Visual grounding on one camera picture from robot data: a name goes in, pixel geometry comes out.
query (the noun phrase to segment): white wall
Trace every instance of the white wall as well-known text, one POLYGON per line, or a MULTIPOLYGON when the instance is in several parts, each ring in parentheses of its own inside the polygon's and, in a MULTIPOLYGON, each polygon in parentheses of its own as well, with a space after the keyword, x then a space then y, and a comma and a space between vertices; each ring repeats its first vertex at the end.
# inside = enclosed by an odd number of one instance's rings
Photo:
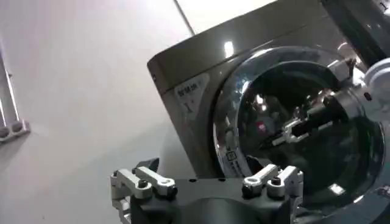
POLYGON ((195 33, 276 0, 177 0, 195 33))
POLYGON ((0 223, 119 223, 115 169, 161 155, 162 173, 193 175, 146 68, 188 37, 170 0, 0 0, 6 64, 32 125, 0 148, 0 223))

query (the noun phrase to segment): label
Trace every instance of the label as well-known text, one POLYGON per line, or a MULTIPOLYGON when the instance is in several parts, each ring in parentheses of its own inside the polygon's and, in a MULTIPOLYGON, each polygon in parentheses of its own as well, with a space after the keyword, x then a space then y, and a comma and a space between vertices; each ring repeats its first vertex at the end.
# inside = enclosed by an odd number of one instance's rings
POLYGON ((202 95, 210 78, 207 73, 193 77, 175 87, 176 99, 187 119, 195 119, 202 95))

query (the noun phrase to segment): front-loading washing machine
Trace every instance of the front-loading washing machine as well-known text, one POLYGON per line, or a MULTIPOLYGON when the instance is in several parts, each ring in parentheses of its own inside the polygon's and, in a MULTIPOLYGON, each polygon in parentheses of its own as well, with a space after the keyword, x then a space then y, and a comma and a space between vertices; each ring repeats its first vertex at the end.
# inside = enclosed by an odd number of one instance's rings
POLYGON ((305 174, 297 222, 390 223, 387 126, 355 119, 259 149, 322 94, 361 83, 374 53, 358 56, 343 34, 319 1, 279 0, 151 59, 197 176, 247 177, 269 163, 292 165, 305 174))

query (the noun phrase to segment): metal rack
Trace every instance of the metal rack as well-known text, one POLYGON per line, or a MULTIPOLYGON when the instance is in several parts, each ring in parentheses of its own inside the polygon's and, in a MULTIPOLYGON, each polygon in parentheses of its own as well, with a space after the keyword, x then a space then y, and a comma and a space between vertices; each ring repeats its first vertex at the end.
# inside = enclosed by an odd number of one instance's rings
POLYGON ((27 121, 20 119, 11 83, 0 47, 0 143, 9 142, 30 132, 27 121))

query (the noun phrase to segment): washing machine door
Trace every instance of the washing machine door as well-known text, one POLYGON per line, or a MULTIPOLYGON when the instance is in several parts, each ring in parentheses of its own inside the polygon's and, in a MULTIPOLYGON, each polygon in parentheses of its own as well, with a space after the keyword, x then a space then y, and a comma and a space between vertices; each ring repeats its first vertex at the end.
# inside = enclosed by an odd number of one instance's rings
POLYGON ((368 192, 382 201, 379 208, 372 200, 376 213, 365 219, 375 220, 388 204, 376 190, 386 187, 390 178, 390 169, 383 165, 381 125, 359 118, 296 144, 260 149, 267 137, 321 96, 357 85, 363 76, 352 60, 321 49, 279 47, 254 53, 225 81, 215 105, 214 145, 225 176, 247 177, 269 163, 296 166, 305 176, 297 222, 323 220, 346 206, 361 205, 368 192))

